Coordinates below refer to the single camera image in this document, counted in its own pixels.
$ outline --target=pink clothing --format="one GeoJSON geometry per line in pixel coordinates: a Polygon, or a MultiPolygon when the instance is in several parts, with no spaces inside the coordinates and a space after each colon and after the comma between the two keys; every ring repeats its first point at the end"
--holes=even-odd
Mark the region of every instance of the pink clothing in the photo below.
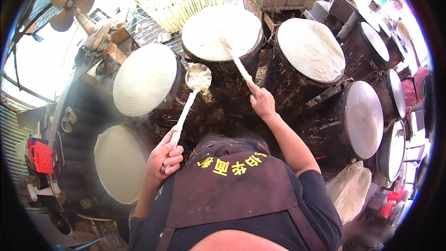
{"type": "Polygon", "coordinates": [[[423,98],[420,94],[420,90],[424,89],[424,79],[429,74],[429,70],[426,67],[418,68],[418,71],[413,75],[413,81],[415,82],[415,88],[411,79],[403,81],[404,98],[406,99],[406,106],[413,106],[420,103],[423,98]]]}

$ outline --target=red plastic basket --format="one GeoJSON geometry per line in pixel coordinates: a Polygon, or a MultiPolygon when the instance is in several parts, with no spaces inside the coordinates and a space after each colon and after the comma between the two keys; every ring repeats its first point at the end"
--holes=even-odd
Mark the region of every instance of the red plastic basket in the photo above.
{"type": "Polygon", "coordinates": [[[30,159],[36,165],[37,172],[54,173],[53,169],[53,150],[47,145],[37,141],[35,145],[30,146],[28,151],[30,159]]]}

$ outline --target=black t-shirt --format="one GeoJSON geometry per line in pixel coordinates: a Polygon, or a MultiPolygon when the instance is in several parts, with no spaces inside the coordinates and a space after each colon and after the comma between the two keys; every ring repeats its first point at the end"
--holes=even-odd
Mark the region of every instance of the black t-shirt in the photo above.
{"type": "MultiPolygon", "coordinates": [[[[327,251],[341,244],[342,224],[327,195],[320,173],[309,170],[299,177],[286,165],[299,208],[309,221],[327,251]]],[[[174,175],[164,182],[161,195],[155,198],[146,219],[130,220],[129,250],[155,250],[169,214],[174,175]]],[[[204,237],[221,230],[240,230],[267,238],[288,250],[309,250],[288,211],[270,213],[233,221],[210,223],[176,229],[169,251],[186,251],[204,237]]]]}

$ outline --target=brown apron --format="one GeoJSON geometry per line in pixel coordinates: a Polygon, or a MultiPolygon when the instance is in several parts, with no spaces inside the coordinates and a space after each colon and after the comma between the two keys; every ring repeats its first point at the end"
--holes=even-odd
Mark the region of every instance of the brown apron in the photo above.
{"type": "Polygon", "coordinates": [[[311,251],[323,243],[298,207],[284,163],[252,139],[207,136],[176,173],[165,229],[157,251],[166,251],[175,229],[288,210],[311,251]]]}

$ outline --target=metal ladle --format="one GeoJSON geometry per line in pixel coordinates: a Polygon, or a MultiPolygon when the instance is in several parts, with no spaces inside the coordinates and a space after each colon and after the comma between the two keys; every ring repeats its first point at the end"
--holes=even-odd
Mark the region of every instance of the metal ladle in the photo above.
{"type": "MultiPolygon", "coordinates": [[[[175,142],[174,149],[178,145],[184,121],[186,120],[186,116],[189,113],[190,107],[192,107],[192,104],[195,100],[195,97],[197,96],[197,93],[200,91],[207,90],[210,86],[211,81],[212,81],[212,74],[210,73],[209,68],[204,64],[196,63],[190,66],[189,69],[187,70],[186,85],[193,92],[191,92],[189,94],[189,98],[187,98],[187,102],[184,105],[183,111],[181,112],[180,119],[178,120],[178,123],[174,128],[174,133],[172,134],[172,138],[170,139],[170,142],[175,142]]],[[[164,165],[162,165],[161,171],[164,172],[165,169],[169,167],[170,166],[165,167],[164,165]]]]}

